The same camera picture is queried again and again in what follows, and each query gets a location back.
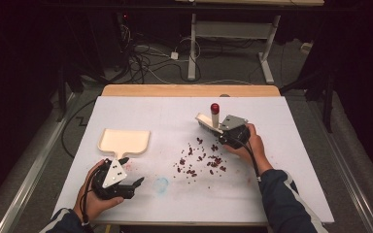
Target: wire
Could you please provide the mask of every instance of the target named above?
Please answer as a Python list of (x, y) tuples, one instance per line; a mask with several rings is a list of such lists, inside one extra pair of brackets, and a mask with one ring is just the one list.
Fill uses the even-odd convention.
[(195, 59), (198, 58), (199, 55), (201, 54), (201, 47), (199, 46), (199, 44), (198, 44), (197, 41), (192, 40), (190, 37), (185, 37), (185, 38), (183, 38), (183, 39), (178, 43), (178, 45), (174, 48), (174, 51), (177, 51), (178, 46), (180, 46), (182, 42), (187, 41), (187, 40), (192, 41), (193, 43), (195, 43), (195, 44), (198, 46), (198, 54), (195, 56)]
[(125, 32), (124, 32), (123, 38), (122, 38), (123, 41), (125, 41), (126, 35), (128, 35), (126, 46), (125, 46), (125, 48), (123, 48), (125, 50), (126, 48), (128, 48), (129, 42), (131, 41), (131, 30), (129, 30), (129, 28), (127, 26), (123, 25), (123, 24), (121, 25), (121, 27), (123, 27), (125, 29)]
[(236, 83), (244, 83), (248, 85), (253, 85), (252, 83), (247, 83), (245, 81), (239, 81), (239, 80), (218, 80), (218, 81), (211, 81), (211, 82), (200, 83), (200, 84), (223, 83), (223, 82), (236, 82)]
[(292, 5), (294, 5), (298, 9), (298, 5), (296, 5), (292, 0), (289, 0)]
[(254, 156), (253, 149), (251, 148), (251, 144), (249, 144), (250, 148), (248, 148), (247, 145), (245, 145), (243, 142), (241, 142), (241, 141), (239, 141), (239, 140), (237, 140), (235, 138), (227, 138), (227, 140), (231, 140), (231, 139), (233, 141), (235, 141), (236, 143), (240, 144), (250, 154), (250, 158), (251, 158), (251, 161), (253, 162), (253, 166), (254, 166), (256, 178), (257, 178), (258, 181), (260, 181), (259, 170), (258, 170), (258, 166), (256, 165), (255, 156)]
[(203, 50), (220, 50), (216, 55), (212, 55), (212, 56), (203, 56), (204, 58), (207, 58), (207, 59), (213, 59), (213, 58), (216, 58), (218, 56), (221, 56), (225, 51), (231, 51), (231, 50), (238, 50), (238, 49), (247, 49), (249, 48), (256, 40), (254, 39), (248, 39), (248, 40), (245, 40), (244, 43), (242, 45), (233, 45), (233, 43), (242, 43), (243, 41), (240, 40), (240, 41), (234, 41), (234, 42), (226, 42), (226, 41), (220, 41), (218, 40), (218, 38), (216, 38), (215, 40), (211, 40), (211, 39), (208, 39), (208, 38), (203, 38), (203, 37), (197, 37), (197, 39), (199, 40), (202, 40), (202, 42), (209, 42), (209, 43), (212, 43), (212, 44), (216, 44), (219, 46), (219, 48), (214, 48), (214, 47), (205, 47), (205, 46), (202, 46), (202, 42), (199, 42), (200, 43), (200, 48), (201, 48), (201, 56), (202, 56), (202, 51)]
[(281, 62), (280, 62), (280, 78), (281, 82), (283, 81), (283, 58), (284, 58), (284, 49), (286, 48), (287, 43), (283, 45), (283, 50), (281, 51)]
[(100, 171), (99, 167), (97, 167), (90, 175), (89, 175), (89, 178), (86, 182), (86, 186), (85, 186), (85, 192), (84, 192), (84, 195), (81, 197), (81, 201), (80, 201), (80, 208), (81, 208), (81, 212), (83, 214), (83, 222), (84, 224), (88, 224), (89, 223), (89, 219), (88, 219), (88, 216), (87, 216), (87, 213), (86, 213), (86, 197), (87, 197), (87, 194), (90, 192), (89, 190), (89, 185), (92, 183), (92, 180), (93, 180), (93, 177), (96, 175), (96, 173), (98, 173)]
[[(145, 82), (145, 73), (147, 70), (144, 70), (145, 68), (148, 68), (149, 64), (151, 63), (150, 60), (145, 56), (138, 56), (135, 52), (132, 54), (131, 58), (133, 60), (130, 60), (131, 63), (131, 69), (130, 75), (131, 75), (131, 81), (132, 83), (138, 83), (139, 80), (141, 80), (141, 84)], [(132, 64), (138, 65), (137, 68), (132, 68)]]
[(163, 51), (161, 51), (161, 50), (157, 50), (157, 49), (152, 48), (152, 47), (150, 47), (150, 46), (147, 46), (147, 47), (146, 47), (146, 46), (135, 46), (135, 49), (136, 49), (137, 47), (140, 47), (140, 48), (148, 48), (146, 51), (148, 51), (148, 50), (155, 50), (155, 51), (158, 51), (158, 52), (159, 52), (159, 54), (148, 53), (148, 55), (160, 55), (160, 56), (166, 56), (166, 57), (169, 57), (169, 55), (165, 54), (165, 52), (163, 52)]
[(149, 71), (149, 72), (151, 72), (151, 74), (153, 74), (159, 81), (161, 81), (161, 82), (163, 82), (163, 83), (166, 83), (166, 84), (174, 84), (174, 83), (169, 83), (169, 82), (167, 82), (167, 81), (164, 81), (164, 80), (162, 80), (160, 77), (158, 77), (153, 71), (156, 71), (156, 70), (158, 70), (158, 69), (160, 69), (160, 68), (163, 68), (163, 67), (160, 67), (160, 68), (157, 68), (157, 69), (155, 69), (155, 70), (150, 70), (150, 68), (148, 68), (148, 67), (144, 67), (147, 71)]
[(71, 122), (71, 120), (73, 118), (75, 118), (75, 116), (82, 110), (84, 109), (86, 106), (90, 105), (91, 103), (95, 103), (96, 102), (96, 99), (94, 100), (91, 100), (89, 102), (87, 102), (86, 104), (84, 104), (82, 107), (80, 107), (69, 119), (68, 121), (66, 122), (65, 124), (65, 127), (62, 129), (62, 132), (61, 132), (61, 135), (60, 135), (60, 141), (61, 141), (61, 144), (62, 144), (62, 147), (63, 149), (65, 150), (65, 152), (71, 157), (71, 158), (75, 158), (75, 155), (70, 152), (67, 148), (66, 148), (66, 145), (65, 145), (65, 140), (64, 140), (64, 137), (65, 137), (65, 130), (66, 128), (68, 127), (69, 123)]

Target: hand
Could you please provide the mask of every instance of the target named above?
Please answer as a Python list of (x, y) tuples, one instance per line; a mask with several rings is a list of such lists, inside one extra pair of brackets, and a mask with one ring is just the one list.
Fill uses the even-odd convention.
[[(83, 195), (85, 194), (85, 186), (89, 182), (90, 174), (92, 174), (92, 172), (95, 171), (95, 169), (101, 166), (103, 163), (104, 163), (104, 160), (101, 160), (95, 166), (93, 166), (92, 169), (89, 170), (89, 172), (87, 173), (86, 179), (85, 179), (85, 183), (82, 185), (78, 193), (77, 202), (75, 203), (75, 207), (74, 207), (74, 212), (81, 219), (81, 222), (83, 222), (83, 214), (81, 212), (80, 205), (81, 205), (81, 199)], [(102, 212), (108, 209), (111, 209), (114, 206), (117, 206), (118, 204), (122, 202), (123, 202), (122, 197), (115, 197), (110, 200), (102, 200), (98, 198), (93, 191), (90, 191), (86, 197), (86, 214), (88, 216), (88, 220), (91, 221), (97, 218)]]
[[(268, 159), (265, 156), (265, 149), (262, 143), (262, 139), (259, 135), (256, 134), (255, 126), (251, 123), (247, 123), (246, 126), (250, 130), (250, 139), (247, 142), (247, 146), (249, 149), (253, 150), (254, 159), (256, 161), (256, 165), (259, 170), (259, 174), (261, 175), (266, 170), (272, 169), (273, 167), (269, 163)], [(253, 160), (251, 159), (251, 155), (247, 152), (244, 147), (239, 149), (234, 149), (229, 145), (223, 145), (223, 147), (231, 153), (234, 153), (244, 159), (248, 164), (253, 166)]]

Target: metal desk leg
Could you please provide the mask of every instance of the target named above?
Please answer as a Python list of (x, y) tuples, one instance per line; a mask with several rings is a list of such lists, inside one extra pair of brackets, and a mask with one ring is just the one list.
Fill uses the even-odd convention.
[(274, 79), (272, 77), (271, 69), (269, 68), (267, 58), (268, 58), (269, 51), (271, 50), (272, 43), (274, 42), (274, 37), (275, 37), (275, 33), (277, 32), (278, 23), (280, 22), (280, 18), (281, 18), (281, 16), (275, 16), (274, 17), (274, 22), (271, 25), (271, 29), (270, 29), (269, 34), (268, 34), (268, 39), (266, 41), (265, 51), (260, 52), (258, 54), (259, 62), (261, 63), (261, 68), (262, 68), (262, 71), (264, 73), (265, 80), (268, 84), (273, 84), (274, 83)]
[(189, 64), (187, 68), (187, 79), (189, 81), (195, 80), (195, 39), (196, 39), (196, 14), (192, 14), (192, 21), (190, 25), (190, 53), (189, 53)]

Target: red knob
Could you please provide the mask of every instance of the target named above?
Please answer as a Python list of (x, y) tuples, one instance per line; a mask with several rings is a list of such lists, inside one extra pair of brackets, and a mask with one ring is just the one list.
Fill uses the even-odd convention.
[(211, 105), (211, 114), (217, 115), (220, 112), (220, 105), (214, 103)]

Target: blue jacket sleeve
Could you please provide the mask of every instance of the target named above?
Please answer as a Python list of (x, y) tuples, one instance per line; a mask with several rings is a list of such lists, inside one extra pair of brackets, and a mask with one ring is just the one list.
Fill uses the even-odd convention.
[(265, 171), (259, 189), (266, 216), (275, 233), (327, 232), (298, 195), (295, 182), (288, 173), (274, 169)]
[(60, 209), (51, 218), (51, 222), (41, 230), (40, 233), (54, 233), (54, 232), (73, 232), (85, 233), (81, 225), (81, 221), (74, 211), (69, 209)]

